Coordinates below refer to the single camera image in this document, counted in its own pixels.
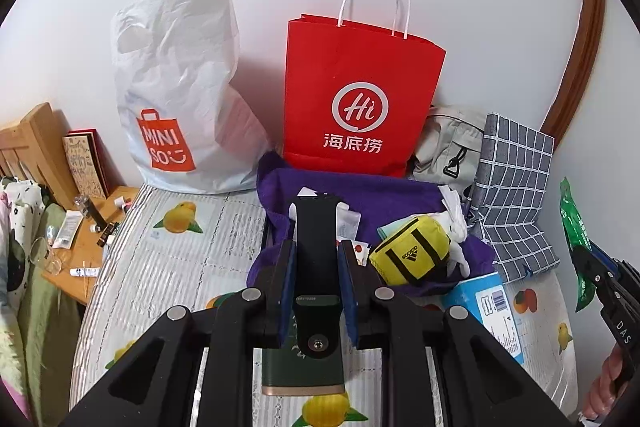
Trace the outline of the person's right hand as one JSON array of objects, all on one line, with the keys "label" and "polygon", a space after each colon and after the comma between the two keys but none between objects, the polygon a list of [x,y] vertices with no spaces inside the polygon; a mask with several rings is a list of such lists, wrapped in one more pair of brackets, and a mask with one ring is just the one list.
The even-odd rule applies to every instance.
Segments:
[{"label": "person's right hand", "polygon": [[601,374],[593,381],[587,393],[582,408],[585,418],[594,421],[610,413],[618,395],[626,388],[626,385],[623,385],[620,391],[615,390],[615,381],[622,373],[623,364],[623,351],[615,345],[602,364]]}]

